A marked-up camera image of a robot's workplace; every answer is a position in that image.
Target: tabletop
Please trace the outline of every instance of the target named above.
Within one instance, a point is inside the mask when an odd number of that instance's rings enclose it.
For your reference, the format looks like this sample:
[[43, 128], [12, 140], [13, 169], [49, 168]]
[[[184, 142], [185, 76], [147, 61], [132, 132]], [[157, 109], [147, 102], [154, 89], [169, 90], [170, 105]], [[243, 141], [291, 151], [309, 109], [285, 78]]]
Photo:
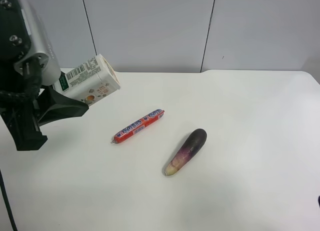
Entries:
[[[311, 75], [117, 76], [122, 88], [83, 117], [41, 127], [48, 141], [38, 151], [16, 151], [1, 120], [0, 167], [18, 230], [320, 230], [320, 85]], [[111, 143], [156, 109], [165, 110], [159, 121]], [[203, 148], [164, 176], [198, 128]], [[0, 213], [0, 229], [11, 230]]]

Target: eggplant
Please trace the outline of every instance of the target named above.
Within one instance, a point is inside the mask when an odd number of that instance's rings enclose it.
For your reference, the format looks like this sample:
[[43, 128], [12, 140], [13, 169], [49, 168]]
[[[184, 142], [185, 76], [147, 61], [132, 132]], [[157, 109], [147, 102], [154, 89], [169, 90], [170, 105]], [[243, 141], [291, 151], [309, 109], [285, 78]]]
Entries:
[[201, 128], [193, 131], [166, 167], [165, 176], [174, 175], [202, 148], [207, 140], [207, 133]]

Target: red candy wrapper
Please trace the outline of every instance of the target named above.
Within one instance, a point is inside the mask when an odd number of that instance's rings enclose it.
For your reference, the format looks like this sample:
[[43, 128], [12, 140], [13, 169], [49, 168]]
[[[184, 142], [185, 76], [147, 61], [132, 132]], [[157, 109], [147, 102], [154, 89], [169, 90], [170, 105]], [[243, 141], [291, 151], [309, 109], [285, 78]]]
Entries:
[[150, 124], [154, 123], [158, 119], [160, 119], [164, 115], [165, 111], [161, 109], [157, 109], [148, 115], [140, 118], [138, 121], [134, 122], [133, 124], [129, 125], [128, 127], [122, 129], [113, 137], [113, 143], [120, 144], [123, 141], [127, 140], [131, 136], [135, 135], [136, 133], [143, 130], [145, 127], [149, 126]]

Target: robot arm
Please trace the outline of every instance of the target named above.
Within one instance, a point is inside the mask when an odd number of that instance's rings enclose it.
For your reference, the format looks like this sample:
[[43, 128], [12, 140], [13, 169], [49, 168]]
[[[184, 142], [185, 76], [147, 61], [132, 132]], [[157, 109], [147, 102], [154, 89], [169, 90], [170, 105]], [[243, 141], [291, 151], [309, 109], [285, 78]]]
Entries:
[[64, 74], [26, 0], [0, 0], [0, 23], [0, 115], [18, 151], [38, 150], [47, 141], [41, 125], [80, 117], [89, 107], [52, 88]]

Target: screw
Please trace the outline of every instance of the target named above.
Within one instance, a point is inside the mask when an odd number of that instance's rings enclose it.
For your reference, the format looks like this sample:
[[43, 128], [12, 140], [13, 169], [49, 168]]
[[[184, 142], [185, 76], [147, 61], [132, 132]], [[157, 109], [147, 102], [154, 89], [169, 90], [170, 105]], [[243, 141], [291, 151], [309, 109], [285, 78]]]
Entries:
[[12, 3], [10, 3], [8, 0], [1, 0], [0, 5], [3, 6], [5, 10], [12, 7]]
[[22, 39], [20, 37], [18, 37], [17, 35], [12, 35], [9, 38], [9, 41], [14, 45], [14, 46], [18, 46], [20, 44], [22, 44]]

